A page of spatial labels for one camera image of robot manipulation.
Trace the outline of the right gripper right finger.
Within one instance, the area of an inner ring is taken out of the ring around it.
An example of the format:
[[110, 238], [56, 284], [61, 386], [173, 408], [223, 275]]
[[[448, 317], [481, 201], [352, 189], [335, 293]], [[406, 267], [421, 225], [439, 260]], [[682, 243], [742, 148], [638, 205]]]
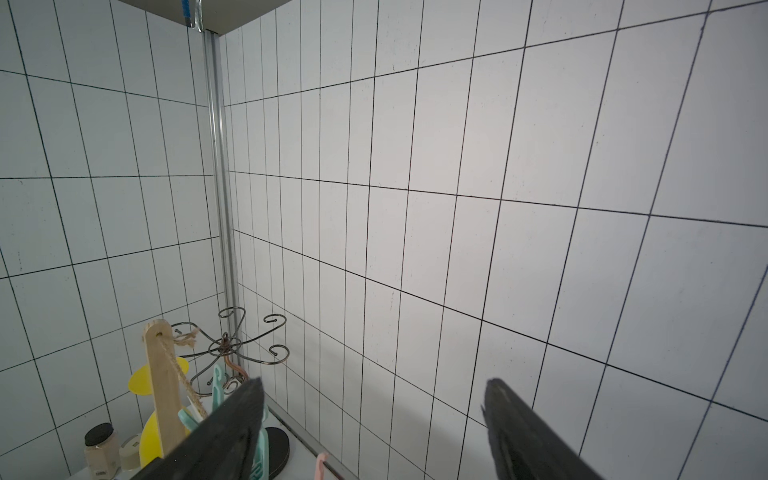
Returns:
[[499, 479], [598, 479], [502, 379], [486, 383], [483, 417]]

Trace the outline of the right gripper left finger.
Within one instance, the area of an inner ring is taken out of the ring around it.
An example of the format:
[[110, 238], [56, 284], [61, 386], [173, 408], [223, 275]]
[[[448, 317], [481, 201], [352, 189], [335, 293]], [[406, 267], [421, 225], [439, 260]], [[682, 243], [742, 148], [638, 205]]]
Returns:
[[173, 452], [153, 460], [134, 477], [145, 480], [249, 478], [264, 400], [259, 378], [245, 382]]

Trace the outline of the teal clothespin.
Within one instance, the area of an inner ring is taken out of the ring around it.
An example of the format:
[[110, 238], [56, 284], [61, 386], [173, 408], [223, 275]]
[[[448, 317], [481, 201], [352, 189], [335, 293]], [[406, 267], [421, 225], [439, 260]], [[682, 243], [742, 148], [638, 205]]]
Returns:
[[[179, 420], [182, 425], [190, 432], [199, 427], [201, 418], [196, 418], [187, 409], [182, 408], [178, 412]], [[270, 472], [269, 458], [269, 434], [265, 427], [259, 430], [256, 440], [252, 465], [250, 467], [248, 479], [268, 479]]]
[[211, 411], [215, 411], [218, 407], [220, 407], [224, 401], [226, 400], [226, 394], [224, 389], [224, 384], [226, 382], [226, 372], [221, 367], [220, 364], [216, 363], [213, 365], [213, 377], [211, 381], [212, 386], [212, 409]]

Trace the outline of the pink clothespin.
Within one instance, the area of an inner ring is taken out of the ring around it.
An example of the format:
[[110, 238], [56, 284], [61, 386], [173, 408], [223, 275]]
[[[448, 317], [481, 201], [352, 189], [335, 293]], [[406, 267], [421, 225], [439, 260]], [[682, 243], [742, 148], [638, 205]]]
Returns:
[[314, 480], [323, 480], [325, 476], [325, 463], [328, 458], [327, 452], [322, 452], [316, 457]]

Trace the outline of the yellow plastic wine glass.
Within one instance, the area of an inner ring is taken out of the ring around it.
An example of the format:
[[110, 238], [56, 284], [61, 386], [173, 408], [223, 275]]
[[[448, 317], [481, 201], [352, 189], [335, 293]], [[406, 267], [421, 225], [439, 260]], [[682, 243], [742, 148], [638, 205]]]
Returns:
[[[149, 366], [147, 364], [138, 369], [131, 376], [128, 386], [129, 390], [137, 396], [152, 396]], [[163, 456], [155, 412], [152, 412], [149, 415], [143, 425], [143, 429], [139, 435], [138, 450], [142, 468], [155, 458], [161, 458]]]

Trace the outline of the beige lid spice jar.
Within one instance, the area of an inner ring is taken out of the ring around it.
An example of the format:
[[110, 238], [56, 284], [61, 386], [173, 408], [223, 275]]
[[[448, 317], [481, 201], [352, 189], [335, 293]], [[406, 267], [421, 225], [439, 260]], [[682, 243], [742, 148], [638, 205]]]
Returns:
[[139, 435], [133, 435], [120, 446], [120, 466], [124, 473], [135, 474], [141, 469], [140, 440]]

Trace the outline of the black lid spice jar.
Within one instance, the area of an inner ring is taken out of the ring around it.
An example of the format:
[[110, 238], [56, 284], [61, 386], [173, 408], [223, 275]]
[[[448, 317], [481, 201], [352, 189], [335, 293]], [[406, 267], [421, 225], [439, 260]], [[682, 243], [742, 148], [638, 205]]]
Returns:
[[113, 479], [120, 468], [120, 443], [111, 423], [92, 427], [84, 436], [84, 454], [90, 478]]

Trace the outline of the wooden drying rack frame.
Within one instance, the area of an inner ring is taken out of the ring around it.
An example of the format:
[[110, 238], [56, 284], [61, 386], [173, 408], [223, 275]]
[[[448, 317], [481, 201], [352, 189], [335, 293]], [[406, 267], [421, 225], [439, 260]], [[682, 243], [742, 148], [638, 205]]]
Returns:
[[145, 328], [144, 344], [149, 367], [150, 385], [161, 448], [167, 457], [186, 437], [186, 429], [178, 418], [182, 409], [180, 374], [170, 324], [157, 319]]

